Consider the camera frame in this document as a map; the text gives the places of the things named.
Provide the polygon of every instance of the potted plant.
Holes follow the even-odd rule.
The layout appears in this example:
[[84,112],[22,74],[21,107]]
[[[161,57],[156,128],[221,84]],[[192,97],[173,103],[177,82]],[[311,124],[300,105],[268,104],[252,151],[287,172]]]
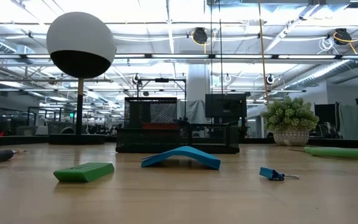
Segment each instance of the potted plant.
[[273,131],[274,141],[286,146],[304,146],[309,140],[309,130],[319,120],[311,110],[311,103],[289,96],[267,105],[267,112],[260,115],[267,121],[265,127]]

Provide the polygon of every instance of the ceiling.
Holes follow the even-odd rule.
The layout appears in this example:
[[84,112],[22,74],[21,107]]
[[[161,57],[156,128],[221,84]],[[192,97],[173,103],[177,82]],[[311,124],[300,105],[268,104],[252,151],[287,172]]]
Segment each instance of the ceiling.
[[[63,13],[82,11],[93,14],[106,23],[115,37],[118,54],[260,54],[257,5],[240,4],[240,1],[237,4],[227,4],[228,2],[235,1],[222,0],[219,11],[218,1],[215,1],[211,7],[210,1],[204,0],[76,0],[75,4],[69,0],[22,2],[0,0],[0,41],[11,47],[27,46],[35,54],[47,54],[46,33],[49,24]],[[304,15],[305,10],[310,8],[307,4],[290,4],[290,2],[262,5],[264,46],[265,49],[272,46],[266,53],[350,54],[349,45],[330,45],[330,40],[326,40],[325,43],[323,40],[328,34],[332,37],[336,28],[346,28],[353,39],[358,39],[358,8],[349,8],[347,4],[321,6],[310,17],[298,21],[299,16]],[[209,43],[207,46],[197,45],[191,38],[191,33],[196,27],[205,29]],[[285,35],[275,43],[274,38],[283,31]],[[354,47],[358,48],[358,42],[354,43]],[[213,80],[212,83],[215,86],[222,85],[223,88],[232,89],[260,89],[264,85],[263,67],[260,61],[223,60],[222,63],[219,61],[211,63],[209,60],[117,58],[113,67],[98,78],[98,80],[107,79],[108,82],[86,82],[85,89],[94,90],[100,98],[106,101],[120,103],[120,100],[128,95],[123,90],[133,88],[134,75],[137,74],[141,78],[187,78],[188,67],[194,63],[205,64],[208,76],[210,76],[210,71],[214,77],[219,77],[221,72],[224,76],[230,76],[229,82],[227,82],[228,79],[223,80],[223,83],[219,78]],[[318,65],[321,65],[321,62],[267,62],[265,72],[279,78],[278,82],[289,82]],[[28,78],[30,74],[30,78],[36,80],[52,77],[71,79],[47,59],[37,61],[32,65],[17,63],[14,60],[0,60],[0,66],[12,71],[10,76],[0,72],[0,75],[6,78]],[[337,78],[352,75],[354,73],[347,72]],[[28,88],[37,89],[76,87],[75,82],[53,84],[28,82],[25,85]],[[358,82],[344,82],[338,85],[358,85]],[[113,89],[114,91],[97,91],[100,89]],[[150,90],[150,96],[176,96],[178,98],[185,96],[178,84],[173,82],[151,82],[144,89]],[[153,90],[160,89],[175,89],[175,91],[153,92]],[[75,100],[75,92],[67,92],[64,95],[48,92],[39,92],[39,94]]]

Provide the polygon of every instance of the blue foam bridge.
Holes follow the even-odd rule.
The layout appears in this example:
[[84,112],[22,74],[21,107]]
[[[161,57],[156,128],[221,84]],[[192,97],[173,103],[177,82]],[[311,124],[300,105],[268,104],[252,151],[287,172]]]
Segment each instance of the blue foam bridge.
[[157,154],[155,156],[143,158],[142,167],[151,166],[171,156],[187,156],[216,170],[218,170],[221,166],[221,161],[213,155],[205,153],[190,146],[182,146],[167,152]]

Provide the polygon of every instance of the green block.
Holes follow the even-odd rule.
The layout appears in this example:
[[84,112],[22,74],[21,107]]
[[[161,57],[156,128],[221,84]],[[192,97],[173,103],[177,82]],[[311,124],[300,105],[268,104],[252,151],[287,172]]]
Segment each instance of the green block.
[[114,172],[112,163],[88,162],[79,166],[56,170],[53,174],[60,182],[91,182],[111,172]]

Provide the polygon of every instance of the black and white ball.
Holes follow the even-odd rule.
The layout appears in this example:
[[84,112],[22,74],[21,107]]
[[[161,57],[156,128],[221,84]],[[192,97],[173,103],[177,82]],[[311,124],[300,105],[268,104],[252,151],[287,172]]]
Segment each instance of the black and white ball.
[[94,78],[112,64],[116,45],[110,29],[85,12],[69,12],[50,25],[47,48],[54,64],[75,78]]

